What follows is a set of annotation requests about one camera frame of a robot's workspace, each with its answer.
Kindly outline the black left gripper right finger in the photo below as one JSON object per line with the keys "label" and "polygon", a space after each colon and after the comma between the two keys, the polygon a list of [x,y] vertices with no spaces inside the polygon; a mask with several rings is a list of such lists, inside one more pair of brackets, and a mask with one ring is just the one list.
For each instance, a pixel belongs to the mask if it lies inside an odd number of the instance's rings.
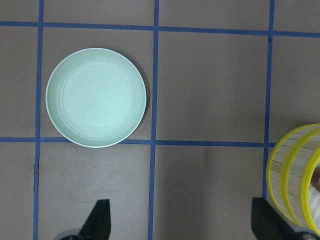
{"label": "black left gripper right finger", "polygon": [[251,230],[257,240],[299,240],[300,235],[262,197],[251,202]]}

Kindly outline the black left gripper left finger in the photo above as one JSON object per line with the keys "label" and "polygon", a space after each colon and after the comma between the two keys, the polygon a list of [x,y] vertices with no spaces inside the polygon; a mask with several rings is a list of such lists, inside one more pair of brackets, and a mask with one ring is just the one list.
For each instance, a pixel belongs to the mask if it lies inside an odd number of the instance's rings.
{"label": "black left gripper left finger", "polygon": [[108,199],[98,200],[79,235],[83,240],[108,240],[111,234],[111,208]]}

